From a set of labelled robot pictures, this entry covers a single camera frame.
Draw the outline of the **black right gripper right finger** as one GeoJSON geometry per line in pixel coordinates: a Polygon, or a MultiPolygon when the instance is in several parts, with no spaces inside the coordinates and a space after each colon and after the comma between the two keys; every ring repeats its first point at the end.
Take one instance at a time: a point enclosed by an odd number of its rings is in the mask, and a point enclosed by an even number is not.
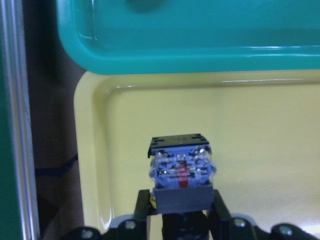
{"type": "Polygon", "coordinates": [[[214,201],[209,212],[209,229],[212,235],[229,235],[231,214],[217,189],[213,190],[214,201]]]}

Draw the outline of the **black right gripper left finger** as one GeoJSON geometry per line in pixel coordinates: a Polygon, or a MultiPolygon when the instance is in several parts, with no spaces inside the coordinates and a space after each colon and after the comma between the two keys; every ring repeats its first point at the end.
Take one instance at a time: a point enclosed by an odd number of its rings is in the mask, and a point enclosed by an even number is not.
{"type": "Polygon", "coordinates": [[[133,212],[133,219],[137,222],[146,222],[150,212],[150,190],[139,190],[133,212]]]}

